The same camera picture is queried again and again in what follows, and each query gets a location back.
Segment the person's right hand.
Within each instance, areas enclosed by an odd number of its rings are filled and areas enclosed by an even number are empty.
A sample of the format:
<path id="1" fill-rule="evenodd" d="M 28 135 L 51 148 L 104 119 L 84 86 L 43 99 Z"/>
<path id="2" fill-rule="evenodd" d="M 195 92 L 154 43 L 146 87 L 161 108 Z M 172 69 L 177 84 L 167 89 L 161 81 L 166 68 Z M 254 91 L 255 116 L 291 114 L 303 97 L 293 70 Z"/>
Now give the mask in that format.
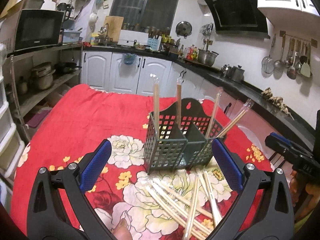
<path id="1" fill-rule="evenodd" d="M 296 171 L 291 172 L 289 189 L 291 193 L 292 204 L 298 204 L 295 211 L 295 220 L 301 220 L 309 215 L 319 202 L 319 184 L 307 183 Z"/>

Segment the person's left hand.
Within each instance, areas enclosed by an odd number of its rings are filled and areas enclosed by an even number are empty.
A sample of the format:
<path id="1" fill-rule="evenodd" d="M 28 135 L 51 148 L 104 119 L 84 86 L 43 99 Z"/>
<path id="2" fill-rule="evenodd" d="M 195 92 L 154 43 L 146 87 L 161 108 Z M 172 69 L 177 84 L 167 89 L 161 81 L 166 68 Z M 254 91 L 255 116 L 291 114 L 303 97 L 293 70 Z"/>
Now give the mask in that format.
<path id="1" fill-rule="evenodd" d="M 132 235 L 127 227 L 127 221 L 124 218 L 121 219 L 112 231 L 117 240 L 133 240 Z"/>

